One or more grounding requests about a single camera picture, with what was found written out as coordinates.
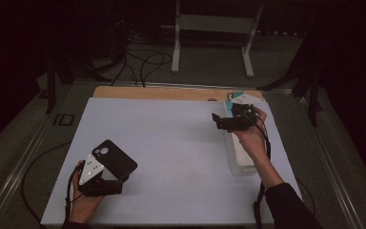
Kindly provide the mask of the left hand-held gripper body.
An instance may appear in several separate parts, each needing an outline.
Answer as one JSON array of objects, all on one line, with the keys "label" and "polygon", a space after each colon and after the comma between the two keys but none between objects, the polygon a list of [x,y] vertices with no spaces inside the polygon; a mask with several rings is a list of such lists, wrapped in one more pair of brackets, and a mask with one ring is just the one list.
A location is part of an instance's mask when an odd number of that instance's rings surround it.
[{"label": "left hand-held gripper body", "polygon": [[120,180],[102,178],[105,166],[93,155],[88,155],[78,181],[78,190],[87,197],[118,195],[122,193]]}]

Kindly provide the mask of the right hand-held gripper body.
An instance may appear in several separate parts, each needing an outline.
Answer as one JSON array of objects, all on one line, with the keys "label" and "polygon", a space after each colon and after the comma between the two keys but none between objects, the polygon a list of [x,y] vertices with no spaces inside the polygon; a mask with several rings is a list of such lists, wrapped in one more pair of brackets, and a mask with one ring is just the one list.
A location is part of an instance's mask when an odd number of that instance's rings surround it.
[{"label": "right hand-held gripper body", "polygon": [[227,131],[246,131],[255,123],[257,115],[254,104],[264,102],[263,98],[258,98],[250,94],[243,94],[232,101],[226,100],[226,117],[221,117],[223,128]]}]

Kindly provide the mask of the black phone case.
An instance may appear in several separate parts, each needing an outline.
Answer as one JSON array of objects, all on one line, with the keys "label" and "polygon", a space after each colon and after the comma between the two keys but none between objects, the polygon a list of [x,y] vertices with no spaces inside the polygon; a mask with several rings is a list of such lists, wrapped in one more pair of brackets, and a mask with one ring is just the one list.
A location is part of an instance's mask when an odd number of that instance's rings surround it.
[{"label": "black phone case", "polygon": [[95,147],[92,154],[117,179],[137,168],[137,163],[109,139]]}]

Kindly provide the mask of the white plastic bin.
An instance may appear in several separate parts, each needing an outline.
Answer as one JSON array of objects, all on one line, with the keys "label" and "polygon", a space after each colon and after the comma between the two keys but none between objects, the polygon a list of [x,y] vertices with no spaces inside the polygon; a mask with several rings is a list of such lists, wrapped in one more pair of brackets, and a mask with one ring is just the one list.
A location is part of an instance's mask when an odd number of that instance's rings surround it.
[{"label": "white plastic bin", "polygon": [[228,131],[224,132],[224,137],[231,172],[235,176],[248,176],[254,174],[254,162],[240,144],[238,137]]}]

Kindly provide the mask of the person's right hand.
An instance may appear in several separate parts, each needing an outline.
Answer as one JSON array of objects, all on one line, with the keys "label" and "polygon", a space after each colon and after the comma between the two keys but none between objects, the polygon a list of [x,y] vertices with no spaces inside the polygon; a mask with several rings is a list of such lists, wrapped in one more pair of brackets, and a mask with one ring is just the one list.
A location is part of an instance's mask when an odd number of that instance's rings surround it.
[{"label": "person's right hand", "polygon": [[254,164],[268,161],[264,121],[267,115],[259,108],[254,108],[257,115],[256,123],[246,131],[234,131],[240,144],[253,160]]}]

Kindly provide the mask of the person's left hand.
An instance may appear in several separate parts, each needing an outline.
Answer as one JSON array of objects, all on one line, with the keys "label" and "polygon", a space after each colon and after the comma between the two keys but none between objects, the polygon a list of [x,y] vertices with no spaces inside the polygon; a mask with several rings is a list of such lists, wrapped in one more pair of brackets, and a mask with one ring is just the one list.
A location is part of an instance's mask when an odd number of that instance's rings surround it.
[{"label": "person's left hand", "polygon": [[72,203],[69,222],[88,224],[95,215],[104,196],[86,197],[78,190],[78,182],[79,173],[76,172],[71,179]]}]

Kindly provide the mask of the white table mat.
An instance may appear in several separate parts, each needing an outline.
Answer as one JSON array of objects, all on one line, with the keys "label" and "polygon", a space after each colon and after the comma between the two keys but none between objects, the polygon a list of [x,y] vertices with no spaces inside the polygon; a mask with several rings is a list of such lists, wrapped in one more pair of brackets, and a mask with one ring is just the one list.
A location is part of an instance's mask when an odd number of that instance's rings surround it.
[{"label": "white table mat", "polygon": [[77,161],[109,139],[137,163],[119,195],[101,203],[103,226],[246,225],[254,223],[256,174],[235,176],[220,102],[90,98],[42,221],[60,225],[68,179]]}]

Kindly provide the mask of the black stand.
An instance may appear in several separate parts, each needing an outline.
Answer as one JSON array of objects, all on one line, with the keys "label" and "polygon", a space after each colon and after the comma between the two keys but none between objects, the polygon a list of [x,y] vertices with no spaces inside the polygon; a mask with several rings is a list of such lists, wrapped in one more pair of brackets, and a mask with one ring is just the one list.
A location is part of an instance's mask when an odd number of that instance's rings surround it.
[{"label": "black stand", "polygon": [[267,85],[257,87],[260,91],[270,91],[278,86],[296,78],[292,88],[294,97],[303,97],[309,92],[308,117],[311,123],[316,126],[316,110],[319,83],[319,40],[314,38],[314,33],[306,33],[303,41],[297,50],[288,71],[284,76]]},{"label": "black stand", "polygon": [[99,75],[92,68],[86,67],[85,65],[76,62],[72,58],[64,55],[60,51],[55,49],[48,50],[47,57],[47,99],[48,106],[46,113],[50,114],[56,103],[56,83],[55,77],[59,76],[66,84],[71,84],[74,80],[71,69],[77,69],[85,73],[87,76],[101,82],[110,82],[108,78]]}]

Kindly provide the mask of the white metal stand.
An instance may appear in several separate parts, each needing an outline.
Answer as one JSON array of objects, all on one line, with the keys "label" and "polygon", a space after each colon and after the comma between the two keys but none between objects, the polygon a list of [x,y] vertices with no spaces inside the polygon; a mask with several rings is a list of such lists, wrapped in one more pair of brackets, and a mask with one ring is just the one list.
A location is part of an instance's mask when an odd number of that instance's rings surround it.
[{"label": "white metal stand", "polygon": [[181,12],[181,0],[175,2],[174,16],[174,47],[172,57],[172,73],[179,72],[181,42],[180,33],[182,31],[211,31],[247,34],[248,41],[241,48],[241,56],[248,78],[254,77],[254,68],[250,57],[250,50],[254,42],[255,34],[259,24],[264,5],[257,4],[254,16],[247,17],[228,17],[214,15],[197,15]]}]

